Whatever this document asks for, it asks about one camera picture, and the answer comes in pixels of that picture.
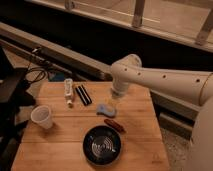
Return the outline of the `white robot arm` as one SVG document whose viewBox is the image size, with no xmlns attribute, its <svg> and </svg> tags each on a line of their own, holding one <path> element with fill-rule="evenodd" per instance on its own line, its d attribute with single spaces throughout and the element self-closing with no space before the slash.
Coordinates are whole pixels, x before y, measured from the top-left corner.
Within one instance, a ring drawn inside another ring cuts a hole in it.
<svg viewBox="0 0 213 171">
<path fill-rule="evenodd" d="M 213 72 L 144 68 L 135 54 L 114 62 L 110 72 L 113 98 L 134 83 L 200 106 L 183 171 L 213 171 Z"/>
</svg>

